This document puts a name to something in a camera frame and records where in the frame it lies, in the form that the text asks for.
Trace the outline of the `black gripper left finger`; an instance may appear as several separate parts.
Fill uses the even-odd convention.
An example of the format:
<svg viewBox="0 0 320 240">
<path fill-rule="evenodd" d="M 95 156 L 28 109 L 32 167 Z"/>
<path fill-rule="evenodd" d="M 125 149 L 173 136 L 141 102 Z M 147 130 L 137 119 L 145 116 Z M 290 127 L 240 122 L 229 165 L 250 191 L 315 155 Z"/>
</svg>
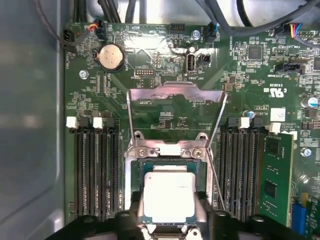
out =
<svg viewBox="0 0 320 240">
<path fill-rule="evenodd" d="M 48 236 L 48 240 L 149 240 L 148 229 L 138 224 L 138 208 L 142 192 L 131 195 L 130 208 L 113 218 L 100 221 L 93 215 L 82 215 Z"/>
</svg>

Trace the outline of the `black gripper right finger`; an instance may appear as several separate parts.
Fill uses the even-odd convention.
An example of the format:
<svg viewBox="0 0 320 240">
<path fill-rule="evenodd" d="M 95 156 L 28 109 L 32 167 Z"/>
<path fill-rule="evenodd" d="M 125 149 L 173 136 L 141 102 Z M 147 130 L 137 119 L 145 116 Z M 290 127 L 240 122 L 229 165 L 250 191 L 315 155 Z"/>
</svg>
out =
<svg viewBox="0 0 320 240">
<path fill-rule="evenodd" d="M 207 217 L 208 240 L 304 240 L 305 237 L 264 215 L 252 215 L 240 221 L 224 210 L 215 210 L 205 192 L 195 193 Z"/>
</svg>

